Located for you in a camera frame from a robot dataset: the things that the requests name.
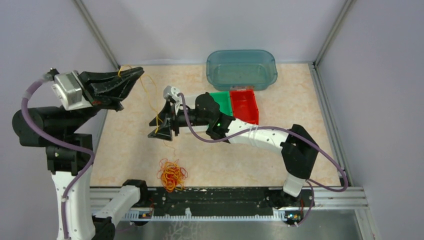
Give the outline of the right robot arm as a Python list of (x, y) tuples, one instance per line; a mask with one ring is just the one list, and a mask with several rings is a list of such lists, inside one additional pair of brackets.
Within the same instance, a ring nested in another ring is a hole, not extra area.
[(158, 126), (148, 138), (171, 142), (181, 128), (189, 128), (198, 137), (193, 128), (206, 126), (209, 139), (199, 137), (205, 143), (243, 144), (281, 154), (287, 170), (281, 199), (287, 206), (295, 206), (301, 200), (301, 190), (312, 174), (320, 150), (303, 126), (293, 124), (290, 129), (284, 129), (245, 122), (222, 112), (208, 92), (198, 95), (193, 107), (187, 106), (183, 94), (173, 88), (165, 91), (164, 99), (158, 119), (149, 123)]

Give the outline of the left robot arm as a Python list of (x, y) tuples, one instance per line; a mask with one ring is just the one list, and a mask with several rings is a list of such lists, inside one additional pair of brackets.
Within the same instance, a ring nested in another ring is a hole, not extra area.
[(59, 240), (112, 240), (125, 213), (134, 204), (149, 203), (146, 182), (130, 179), (105, 208), (92, 213), (93, 137), (78, 133), (100, 111), (122, 111), (122, 101), (143, 74), (142, 67), (66, 73), (51, 68), (24, 92), (12, 128), (21, 146), (45, 149), (56, 191)]

